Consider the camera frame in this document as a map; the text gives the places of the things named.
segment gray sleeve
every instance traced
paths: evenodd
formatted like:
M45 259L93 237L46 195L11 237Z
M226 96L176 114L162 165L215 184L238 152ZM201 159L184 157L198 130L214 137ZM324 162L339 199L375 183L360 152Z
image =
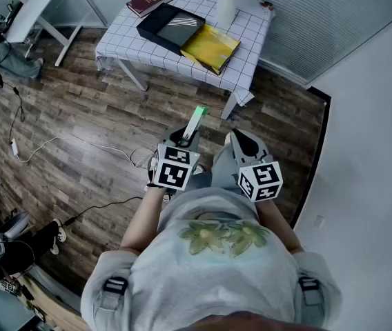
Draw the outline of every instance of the gray sleeve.
M303 305L302 308L304 310L301 310L300 314L302 315L303 311L305 315L302 315L302 322L308 320L310 322L305 323L309 325L317 325L313 321L320 317L321 325L318 326L329 328L339 317L340 310L342 308L342 292L334 281L334 278L331 276L331 272L329 271L328 265L322 255L314 252L299 252L294 254L293 257L299 266L300 276L317 279L320 283L322 300L320 308L315 311L317 308L305 308L305 305ZM299 289L300 287L296 290L296 296L299 294Z
M105 252L99 257L81 296L81 316L92 330L114 330L112 326L116 327L115 330L120 330L121 325L122 330L126 329L124 325L128 325L130 315L130 286L112 310L101 305L105 298L103 287L111 277L123 277L128 280L136 258L136 254L123 250Z

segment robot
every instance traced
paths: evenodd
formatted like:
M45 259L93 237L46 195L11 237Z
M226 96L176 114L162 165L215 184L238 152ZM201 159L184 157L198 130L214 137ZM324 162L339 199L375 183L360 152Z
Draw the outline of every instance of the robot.
M153 185L168 188L173 194L185 190L199 162L199 125L207 109L198 106L185 127L167 130L157 145L155 158L148 168ZM283 184L279 163L273 160L259 137L248 131L234 129L231 145L236 163L237 185L252 201L274 199Z

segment checkered tablecloth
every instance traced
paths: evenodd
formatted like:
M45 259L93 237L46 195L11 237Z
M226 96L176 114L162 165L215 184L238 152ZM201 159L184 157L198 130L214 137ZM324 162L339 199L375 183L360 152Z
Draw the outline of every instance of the checkered tablecloth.
M234 22L227 29L217 27L216 2L211 0L172 0L170 5L205 18L206 23L240 41L233 57L220 75L207 71L203 66L186 57L181 57L156 43L142 38L136 26L142 19L127 7L123 8L109 27L96 48L97 67L102 66L102 57L140 61L180 72L194 79L205 81L219 88L230 90L240 106L254 96L249 92L251 80L259 60L270 25L270 14L255 1L255 14L236 10Z

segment power strip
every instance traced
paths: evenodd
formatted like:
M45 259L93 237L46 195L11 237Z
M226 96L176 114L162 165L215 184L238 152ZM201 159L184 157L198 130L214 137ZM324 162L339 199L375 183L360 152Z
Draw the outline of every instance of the power strip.
M18 156L18 147L17 147L17 142L15 139L12 139L12 142L10 143L12 146L12 151L14 152L14 156Z

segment white cable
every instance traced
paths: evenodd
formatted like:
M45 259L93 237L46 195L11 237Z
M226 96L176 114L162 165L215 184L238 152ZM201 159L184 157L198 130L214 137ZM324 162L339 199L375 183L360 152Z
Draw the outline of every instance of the white cable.
M132 161L131 156L132 156L132 154L133 154L136 150L138 150L138 149L140 149L140 148L142 148L142 147L135 148L135 149L130 153L130 156L128 156L123 150L120 150L119 148L114 148L114 147L108 147L108 146L99 145L98 143L88 142L88 141L83 140L83 139L81 139L81 138L79 138L79 137L76 137L76 136L74 136L74 135L72 135L72 136L73 136L75 139L77 139L77 140L80 140L80 141L83 141L83 142L85 142L85 143L88 143L89 145L97 146L97 147L100 147L100 148L108 148L109 150L115 150L115 151L121 152L124 156L127 157L127 159L129 160L129 162L131 162L131 163L134 165L135 168L138 168L138 165L142 162L142 160L145 159L145 158L147 157L147 156L145 156L145 157L141 158L141 160L140 160L137 164L135 164L135 163ZM33 153L30 155L30 157L29 157L28 159L26 159L25 161L21 160L21 159L19 158L19 156L17 155L18 160L19 160L20 162L22 162L22 163L29 162L30 159L33 157L33 155L34 155L38 150L42 149L47 143L49 143L49 142L51 142L51 141L53 141L53 140L56 140L56 139L69 140L70 138L68 138L68 137L54 137L53 139L50 139L50 140L46 141L45 143L43 143L41 146L39 146L35 151L33 151ZM150 150L152 153L154 153L153 150L151 150L150 148L147 148L147 147L144 147L144 148L146 148L147 150Z

